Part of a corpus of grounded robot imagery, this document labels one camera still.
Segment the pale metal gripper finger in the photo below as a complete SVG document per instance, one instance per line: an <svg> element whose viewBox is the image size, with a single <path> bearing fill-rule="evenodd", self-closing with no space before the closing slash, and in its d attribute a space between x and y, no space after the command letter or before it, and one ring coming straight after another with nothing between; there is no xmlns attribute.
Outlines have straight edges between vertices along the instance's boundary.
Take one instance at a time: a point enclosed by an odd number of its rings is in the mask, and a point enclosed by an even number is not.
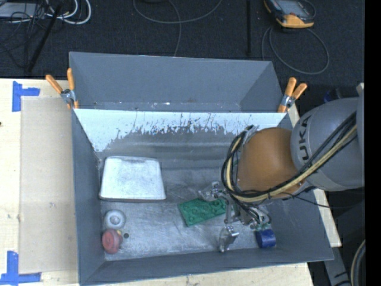
<svg viewBox="0 0 381 286"><path fill-rule="evenodd" d="M230 246L235 242L240 232L236 231L232 225L226 225L220 232L218 240L218 249L221 253L229 250Z"/></svg>
<svg viewBox="0 0 381 286"><path fill-rule="evenodd" d="M225 198L227 192L219 182L212 182L209 186L198 191L198 197L204 201L214 201L219 198Z"/></svg>

